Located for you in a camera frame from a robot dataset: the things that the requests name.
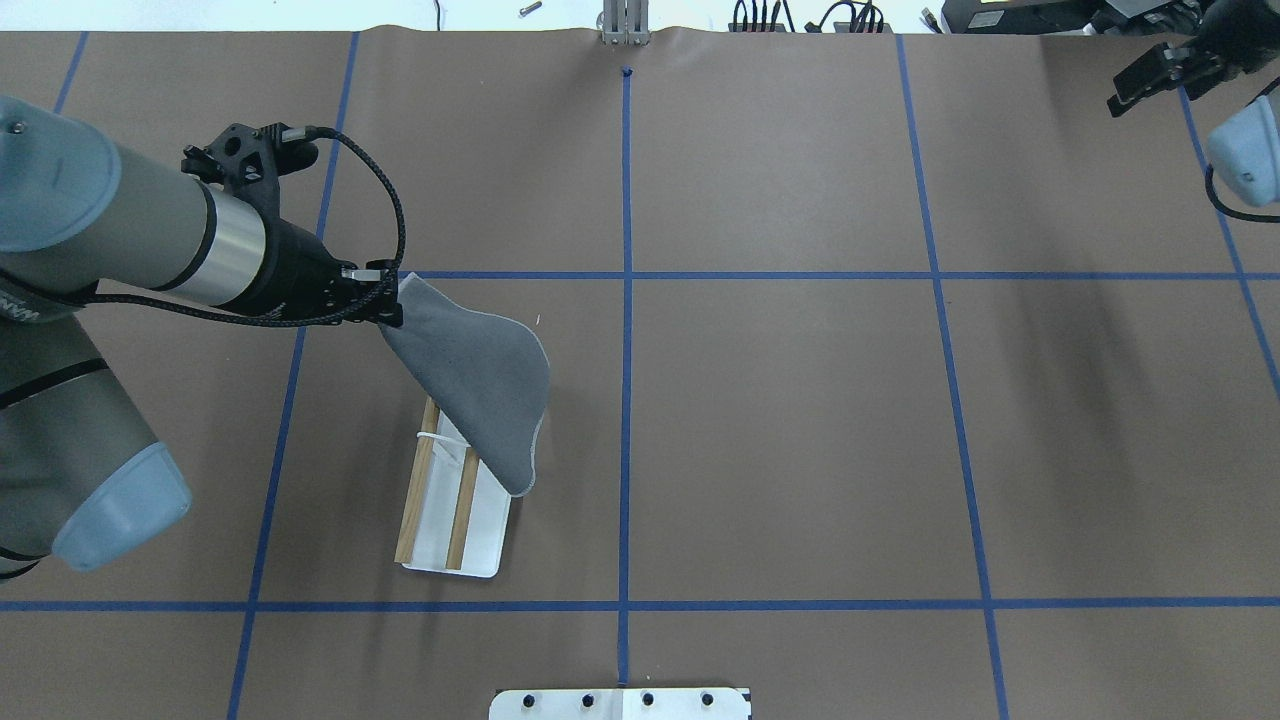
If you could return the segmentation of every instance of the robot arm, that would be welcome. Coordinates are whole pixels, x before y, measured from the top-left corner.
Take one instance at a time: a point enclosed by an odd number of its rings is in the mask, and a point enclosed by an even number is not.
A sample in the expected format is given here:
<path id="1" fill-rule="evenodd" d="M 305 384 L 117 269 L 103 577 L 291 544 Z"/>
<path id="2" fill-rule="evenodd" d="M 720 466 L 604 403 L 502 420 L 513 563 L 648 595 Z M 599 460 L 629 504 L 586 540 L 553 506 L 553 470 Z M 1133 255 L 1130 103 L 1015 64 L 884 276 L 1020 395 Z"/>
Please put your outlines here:
<path id="1" fill-rule="evenodd" d="M 1144 97 L 1179 87 L 1197 100 L 1239 73 L 1254 73 L 1280 55 L 1280 0 L 1216 0 L 1204 13 L 1196 37 L 1181 47 L 1161 42 L 1115 76 L 1116 94 L 1107 100 L 1119 118 Z M 1208 137 L 1210 167 L 1204 190 L 1225 215 L 1274 223 L 1228 208 L 1213 188 L 1215 169 L 1224 183 L 1254 208 L 1280 201 L 1280 81 L 1222 123 Z"/>
<path id="2" fill-rule="evenodd" d="M 74 310 L 124 301 L 268 327 L 401 325 L 403 214 L 380 172 L 401 228 L 390 260 L 357 269 L 279 215 L 279 177 L 314 164 L 320 137 L 355 145 L 324 128 L 230 126 L 187 147 L 178 172 L 0 96 L 0 583 L 50 553 L 97 568 L 191 503 Z M 97 295 L 106 278 L 225 313 Z"/>
<path id="3" fill-rule="evenodd" d="M 1280 0 L 1216 0 L 1185 45 L 1161 42 L 1121 70 L 1107 108 L 1119 118 L 1138 101 L 1179 87 L 1196 100 L 1240 72 L 1258 72 L 1277 54 Z"/>
<path id="4" fill-rule="evenodd" d="M 338 133 L 230 126 L 186 149 L 182 169 L 195 179 L 12 97 L 0 96 L 0 313 L 9 319 L 101 301 L 93 290 L 109 278 L 261 320 L 246 324 L 398 324 L 392 260 L 360 270 L 280 218 L 279 177 L 310 167 L 312 141 Z"/>

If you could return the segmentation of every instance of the white mounting plate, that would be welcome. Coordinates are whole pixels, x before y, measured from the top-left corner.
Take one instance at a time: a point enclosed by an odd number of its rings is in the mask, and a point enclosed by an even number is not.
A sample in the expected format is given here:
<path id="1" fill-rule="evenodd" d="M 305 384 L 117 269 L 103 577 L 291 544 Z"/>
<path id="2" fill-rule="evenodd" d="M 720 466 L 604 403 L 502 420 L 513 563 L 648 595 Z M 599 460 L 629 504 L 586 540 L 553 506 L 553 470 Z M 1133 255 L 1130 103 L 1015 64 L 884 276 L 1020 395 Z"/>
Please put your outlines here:
<path id="1" fill-rule="evenodd" d="M 703 696 L 710 696 L 705 705 Z M 582 698 L 591 696 L 590 707 Z M 645 705 L 645 696 L 652 701 Z M 526 698 L 532 705 L 526 707 Z M 751 720 L 746 688 L 612 688 L 503 691 L 489 705 L 489 720 Z"/>
<path id="2" fill-rule="evenodd" d="M 453 421 L 440 413 L 436 433 L 462 439 Z M 413 539 L 413 556 L 403 562 L 410 570 L 426 570 L 448 575 L 492 578 L 502 562 L 502 546 L 507 539 L 507 515 L 511 495 L 480 462 L 476 473 L 476 492 L 471 501 L 471 523 L 467 525 L 467 544 L 462 553 L 462 569 L 444 568 L 453 533 L 453 514 L 458 507 L 458 486 L 462 484 L 462 460 L 466 447 L 454 442 L 431 443 L 431 464 L 426 477 L 426 495 L 422 497 L 422 516 Z"/>

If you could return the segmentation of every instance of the metal bracket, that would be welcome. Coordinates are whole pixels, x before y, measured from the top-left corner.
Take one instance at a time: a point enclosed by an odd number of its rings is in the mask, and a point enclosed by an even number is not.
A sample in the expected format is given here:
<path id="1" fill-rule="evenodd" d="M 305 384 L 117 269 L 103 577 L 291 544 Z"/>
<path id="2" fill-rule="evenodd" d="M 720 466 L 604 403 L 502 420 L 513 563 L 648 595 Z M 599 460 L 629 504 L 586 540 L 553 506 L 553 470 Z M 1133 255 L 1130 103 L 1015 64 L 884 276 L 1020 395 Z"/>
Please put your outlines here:
<path id="1" fill-rule="evenodd" d="M 600 42 L 649 45 L 649 0 L 604 0 Z"/>
<path id="2" fill-rule="evenodd" d="M 751 720 L 749 688 L 502 691 L 489 720 Z"/>

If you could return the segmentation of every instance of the rubber band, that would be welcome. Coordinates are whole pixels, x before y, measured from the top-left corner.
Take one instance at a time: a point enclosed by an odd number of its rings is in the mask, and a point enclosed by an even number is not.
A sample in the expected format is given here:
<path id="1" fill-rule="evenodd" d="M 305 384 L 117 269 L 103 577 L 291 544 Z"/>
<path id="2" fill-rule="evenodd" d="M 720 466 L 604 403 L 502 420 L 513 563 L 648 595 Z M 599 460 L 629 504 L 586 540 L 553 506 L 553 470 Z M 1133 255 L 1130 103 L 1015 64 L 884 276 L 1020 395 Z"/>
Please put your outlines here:
<path id="1" fill-rule="evenodd" d="M 470 442 L 467 442 L 465 439 L 458 439 L 456 437 L 449 437 L 449 436 L 440 436 L 440 434 L 435 434 L 435 433 L 424 433 L 424 432 L 420 432 L 420 433 L 417 433 L 417 437 L 429 437 L 431 439 L 443 439 L 444 442 L 453 442 L 453 443 L 461 445 L 462 447 L 471 447 Z"/>

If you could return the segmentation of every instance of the light blue joint cap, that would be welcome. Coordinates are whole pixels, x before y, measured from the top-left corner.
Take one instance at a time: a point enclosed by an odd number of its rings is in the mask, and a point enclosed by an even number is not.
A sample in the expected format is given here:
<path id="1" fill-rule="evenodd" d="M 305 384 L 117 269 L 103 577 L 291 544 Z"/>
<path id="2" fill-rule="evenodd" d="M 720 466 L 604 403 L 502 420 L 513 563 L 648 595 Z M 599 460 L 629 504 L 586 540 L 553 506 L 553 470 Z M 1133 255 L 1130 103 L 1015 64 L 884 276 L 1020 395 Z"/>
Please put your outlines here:
<path id="1" fill-rule="evenodd" d="M 1280 200 L 1280 129 L 1271 101 L 1258 97 L 1210 133 L 1208 160 L 1249 205 Z"/>
<path id="2" fill-rule="evenodd" d="M 76 570 L 95 570 L 177 523 L 191 491 L 163 442 L 111 473 L 54 538 L 54 555 Z"/>
<path id="3" fill-rule="evenodd" d="M 0 252 L 31 252 L 93 223 L 120 186 L 97 128 L 0 95 Z"/>

